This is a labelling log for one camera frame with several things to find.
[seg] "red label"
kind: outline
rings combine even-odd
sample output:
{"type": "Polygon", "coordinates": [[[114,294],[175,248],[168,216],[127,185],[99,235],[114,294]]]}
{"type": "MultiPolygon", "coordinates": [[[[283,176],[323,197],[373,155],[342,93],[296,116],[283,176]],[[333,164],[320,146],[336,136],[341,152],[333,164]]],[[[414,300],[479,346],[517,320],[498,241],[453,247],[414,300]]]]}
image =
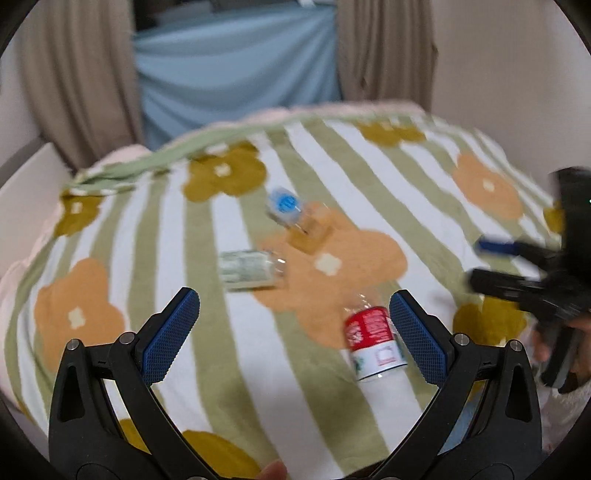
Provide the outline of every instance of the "red label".
{"type": "Polygon", "coordinates": [[[361,350],[394,340],[390,318],[385,307],[372,307],[357,312],[345,322],[345,335],[351,351],[361,350]]]}

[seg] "human hand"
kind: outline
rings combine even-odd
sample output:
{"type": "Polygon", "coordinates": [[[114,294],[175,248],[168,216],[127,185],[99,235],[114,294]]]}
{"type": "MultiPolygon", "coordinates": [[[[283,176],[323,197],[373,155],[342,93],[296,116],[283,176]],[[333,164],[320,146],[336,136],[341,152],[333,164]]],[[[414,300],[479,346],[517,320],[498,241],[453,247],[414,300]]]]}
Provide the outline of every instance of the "human hand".
{"type": "Polygon", "coordinates": [[[261,473],[256,476],[256,480],[285,480],[287,479],[287,468],[281,460],[275,460],[269,463],[261,473]]]}
{"type": "MultiPolygon", "coordinates": [[[[579,385],[582,385],[591,379],[591,316],[579,317],[567,325],[585,333],[583,341],[579,345],[577,357],[570,369],[571,372],[577,375],[579,385]]],[[[534,345],[534,358],[538,362],[547,361],[552,354],[552,350],[543,342],[541,334],[534,330],[531,334],[531,340],[534,345]]]]}

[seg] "curtain fold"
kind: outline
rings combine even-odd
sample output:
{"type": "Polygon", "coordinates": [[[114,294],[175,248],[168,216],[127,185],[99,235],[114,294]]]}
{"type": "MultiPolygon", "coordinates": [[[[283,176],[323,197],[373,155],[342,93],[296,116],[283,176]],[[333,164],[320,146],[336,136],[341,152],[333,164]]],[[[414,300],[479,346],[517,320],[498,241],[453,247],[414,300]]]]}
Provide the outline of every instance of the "curtain fold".
{"type": "Polygon", "coordinates": [[[337,0],[345,100],[407,99],[431,107],[437,50],[430,0],[337,0]]]}
{"type": "Polygon", "coordinates": [[[143,143],[131,19],[127,0],[41,0],[22,26],[34,114],[76,168],[143,143]]]}

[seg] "red and white label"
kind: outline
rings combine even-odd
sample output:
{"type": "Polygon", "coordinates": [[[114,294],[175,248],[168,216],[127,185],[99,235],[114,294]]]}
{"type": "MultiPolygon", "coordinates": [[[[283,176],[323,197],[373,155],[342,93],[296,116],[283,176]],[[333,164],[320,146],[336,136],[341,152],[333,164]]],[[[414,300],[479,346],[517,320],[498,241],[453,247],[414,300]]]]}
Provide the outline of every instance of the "red and white label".
{"type": "Polygon", "coordinates": [[[407,365],[384,307],[351,315],[345,322],[345,336],[358,380],[407,365]]]}

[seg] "bed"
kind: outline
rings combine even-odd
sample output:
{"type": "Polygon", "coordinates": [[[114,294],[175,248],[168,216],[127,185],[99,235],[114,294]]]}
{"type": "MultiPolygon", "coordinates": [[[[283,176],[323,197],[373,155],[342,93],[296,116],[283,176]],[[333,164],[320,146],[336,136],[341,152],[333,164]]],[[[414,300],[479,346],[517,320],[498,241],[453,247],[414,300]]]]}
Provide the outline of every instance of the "bed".
{"type": "MultiPolygon", "coordinates": [[[[137,331],[189,286],[199,320],[153,386],[185,438],[224,476],[251,478],[281,458],[294,480],[341,478],[386,457],[435,393],[409,355],[387,378],[355,381],[341,292],[406,288],[452,330],[462,308],[482,307],[464,271],[537,275],[474,242],[555,245],[550,206],[486,134],[402,102],[275,109],[111,158],[67,185],[37,251],[2,278],[0,387],[47,432],[65,343],[137,331]],[[266,214],[275,187],[331,210],[335,231],[315,257],[266,214]],[[223,289],[219,253],[278,244],[285,288],[223,289]],[[340,261],[330,274],[316,262],[327,254],[340,261]]],[[[145,448],[107,388],[128,440],[145,448]]]]}

